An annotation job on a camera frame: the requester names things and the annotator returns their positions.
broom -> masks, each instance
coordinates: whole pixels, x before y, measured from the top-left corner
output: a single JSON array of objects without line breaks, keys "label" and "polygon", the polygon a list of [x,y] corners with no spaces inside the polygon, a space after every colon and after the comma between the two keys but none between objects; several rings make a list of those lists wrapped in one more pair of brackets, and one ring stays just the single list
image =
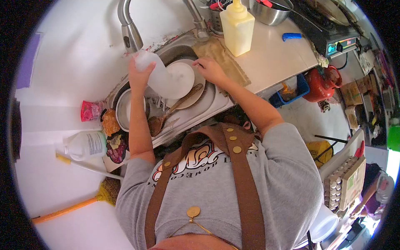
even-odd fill
[{"label": "broom", "polygon": [[119,180],[116,180],[116,179],[113,179],[110,177],[106,177],[100,184],[99,191],[97,192],[95,197],[93,197],[89,200],[80,202],[78,204],[75,204],[73,206],[70,206],[68,208],[58,210],[57,212],[47,214],[45,216],[38,216],[38,217],[32,218],[32,222],[34,224],[39,224],[39,223],[42,223],[42,222],[45,222],[48,220],[52,220],[54,218],[57,218],[59,216],[67,214],[69,212],[75,211],[79,208],[82,208],[84,206],[92,204],[96,201],[105,201],[108,204],[115,206],[120,188],[121,188],[121,182]]}]

person's left hand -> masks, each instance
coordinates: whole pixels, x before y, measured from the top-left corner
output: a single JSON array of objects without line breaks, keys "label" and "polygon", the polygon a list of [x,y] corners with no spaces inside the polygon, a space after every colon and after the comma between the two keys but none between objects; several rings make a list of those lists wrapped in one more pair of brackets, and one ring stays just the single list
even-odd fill
[{"label": "person's left hand", "polygon": [[147,82],[149,80],[149,76],[151,72],[153,72],[156,67],[156,62],[151,62],[147,68],[145,68],[142,72],[139,72],[136,69],[135,57],[132,57],[129,62],[129,85],[131,88],[131,93],[143,96],[144,91],[146,90]]}]

black cable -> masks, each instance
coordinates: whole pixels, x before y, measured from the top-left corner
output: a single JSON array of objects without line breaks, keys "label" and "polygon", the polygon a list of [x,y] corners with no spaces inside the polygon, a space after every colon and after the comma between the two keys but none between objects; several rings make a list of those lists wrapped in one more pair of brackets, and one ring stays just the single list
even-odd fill
[{"label": "black cable", "polygon": [[349,59],[349,53],[347,52],[347,53],[346,53],[346,62],[344,63],[343,67],[337,68],[337,70],[341,70],[341,69],[343,69],[344,67],[346,67],[346,65],[347,65],[347,60],[348,60],[348,59]]},{"label": "black cable", "polygon": [[307,231],[307,239],[308,239],[308,250],[312,250],[312,241],[311,241],[310,230]]}]

gray t-shirt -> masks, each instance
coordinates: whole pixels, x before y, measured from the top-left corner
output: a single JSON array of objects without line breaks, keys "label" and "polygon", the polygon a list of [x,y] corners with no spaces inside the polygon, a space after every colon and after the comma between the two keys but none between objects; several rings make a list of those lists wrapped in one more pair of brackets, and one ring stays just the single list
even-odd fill
[{"label": "gray t-shirt", "polygon": [[[247,152],[264,216],[266,248],[288,249],[304,237],[323,202],[317,167],[295,126],[279,124],[254,140]],[[118,195],[119,223],[136,250],[146,249],[144,224],[154,187],[161,174],[154,167],[133,159]],[[238,248],[242,248],[239,207],[230,158],[213,142],[194,145],[175,166],[156,221],[156,241],[169,237],[189,222],[186,211],[199,206],[195,221]],[[174,236],[207,234],[187,224]]]}]

utensil holder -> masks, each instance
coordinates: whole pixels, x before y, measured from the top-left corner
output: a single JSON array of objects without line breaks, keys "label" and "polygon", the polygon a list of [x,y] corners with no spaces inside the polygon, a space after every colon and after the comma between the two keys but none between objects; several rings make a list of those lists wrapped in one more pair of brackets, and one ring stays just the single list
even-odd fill
[{"label": "utensil holder", "polygon": [[223,35],[220,11],[210,10],[211,30],[217,35]]}]

